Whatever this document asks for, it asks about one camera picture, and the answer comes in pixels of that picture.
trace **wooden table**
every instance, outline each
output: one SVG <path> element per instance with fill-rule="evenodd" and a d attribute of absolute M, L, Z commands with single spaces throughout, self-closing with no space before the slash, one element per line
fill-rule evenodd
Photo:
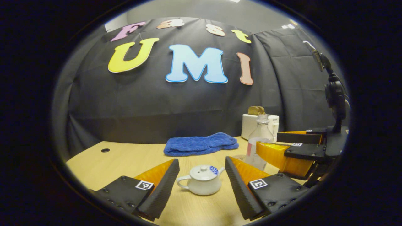
<path fill-rule="evenodd" d="M 245 155 L 247 140 L 242 137 L 236 138 L 239 143 L 239 148 L 236 150 L 177 157 L 180 165 L 178 177 L 188 175 L 190 169 L 197 165 L 208 164 L 219 169 L 225 166 L 226 156 Z M 135 177 L 173 159 L 163 153 L 164 147 L 165 144 L 126 144 L 103 141 L 74 156 L 67 165 L 84 186 L 97 191 L 120 176 Z M 109 148 L 110 151 L 101 152 L 104 148 Z M 278 173 L 278 168 L 267 164 L 265 172 L 272 175 Z M 209 196 L 195 195 L 175 183 L 165 209 L 160 218 L 155 219 L 153 223 L 163 226 L 236 226 L 249 223 L 250 220 L 244 220 L 241 215 L 227 173 L 223 172 L 220 178 L 221 189 Z M 304 183 L 301 180 L 295 179 L 295 181 Z"/>

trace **colorful foam letter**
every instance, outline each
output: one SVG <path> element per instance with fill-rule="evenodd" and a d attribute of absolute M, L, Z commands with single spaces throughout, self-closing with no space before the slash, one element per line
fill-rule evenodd
<path fill-rule="evenodd" d="M 242 31 L 232 30 L 232 32 L 234 32 L 236 34 L 237 38 L 240 39 L 241 41 L 243 41 L 245 43 L 251 43 L 250 40 L 245 38 L 245 37 L 248 37 L 248 35 L 244 34 Z"/>
<path fill-rule="evenodd" d="M 242 76 L 240 77 L 240 82 L 244 85 L 252 85 L 254 82 L 250 73 L 250 57 L 244 53 L 237 53 L 236 55 L 239 57 L 240 65 L 242 67 Z"/>
<path fill-rule="evenodd" d="M 173 50 L 172 70 L 166 75 L 168 82 L 185 82 L 188 75 L 184 73 L 186 64 L 191 77 L 198 81 L 205 67 L 207 73 L 204 76 L 205 81 L 211 83 L 227 83 L 228 78 L 224 75 L 222 68 L 221 55 L 223 51 L 216 48 L 206 48 L 200 57 L 188 45 L 171 45 L 169 49 Z"/>
<path fill-rule="evenodd" d="M 145 22 L 139 22 L 139 23 L 124 26 L 121 28 L 121 31 L 116 35 L 116 37 L 114 37 L 110 41 L 112 42 L 112 41 L 116 41 L 119 39 L 124 39 L 125 37 L 127 37 L 127 32 L 132 33 L 133 31 L 137 30 L 138 26 L 143 26 L 144 24 L 145 24 Z"/>
<path fill-rule="evenodd" d="M 156 28 L 162 29 L 162 28 L 167 28 L 167 27 L 180 27 L 183 25 L 184 25 L 184 23 L 183 23 L 182 19 L 174 19 L 174 20 L 163 21 Z"/>
<path fill-rule="evenodd" d="M 221 27 L 212 25 L 212 24 L 207 24 L 207 31 L 211 34 L 218 35 L 218 36 L 225 36 L 225 33 L 223 32 L 223 29 Z"/>
<path fill-rule="evenodd" d="M 132 59 L 125 61 L 124 56 L 126 55 L 128 49 L 135 44 L 135 42 L 129 42 L 126 44 L 119 45 L 115 48 L 115 53 L 109 61 L 109 65 L 107 68 L 110 72 L 119 73 L 124 71 L 129 71 L 140 66 L 144 63 L 148 56 L 150 55 L 152 46 L 155 42 L 159 41 L 159 38 L 151 38 L 141 40 L 139 43 L 142 44 L 141 49 L 138 52 L 138 55 Z"/>

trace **folded towel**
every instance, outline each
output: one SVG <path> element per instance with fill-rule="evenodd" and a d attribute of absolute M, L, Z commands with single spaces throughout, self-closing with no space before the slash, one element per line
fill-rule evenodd
<path fill-rule="evenodd" d="M 237 149 L 237 139 L 225 134 L 216 133 L 207 137 L 171 138 L 163 150 L 167 156 L 190 156 L 217 152 L 219 150 Z"/>

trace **letter m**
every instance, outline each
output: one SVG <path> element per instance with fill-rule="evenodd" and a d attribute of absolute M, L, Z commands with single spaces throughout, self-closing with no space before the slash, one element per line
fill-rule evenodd
<path fill-rule="evenodd" d="M 188 45 L 171 45 L 169 49 L 173 50 L 172 70 L 166 75 L 168 82 L 185 82 L 188 75 L 184 73 L 186 65 L 191 77 L 198 81 L 205 67 L 207 73 L 204 76 L 205 81 L 212 83 L 227 83 L 228 78 L 224 75 L 222 68 L 221 55 L 223 51 L 216 48 L 206 48 L 198 57 Z"/>

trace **plastic bottle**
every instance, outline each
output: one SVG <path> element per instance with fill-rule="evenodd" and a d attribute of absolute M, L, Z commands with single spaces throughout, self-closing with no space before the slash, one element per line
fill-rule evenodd
<path fill-rule="evenodd" d="M 257 141 L 273 143 L 274 136 L 268 129 L 268 115 L 258 115 L 257 128 L 248 137 L 247 155 L 245 163 L 254 166 L 260 170 L 264 170 L 267 162 L 256 153 Z"/>

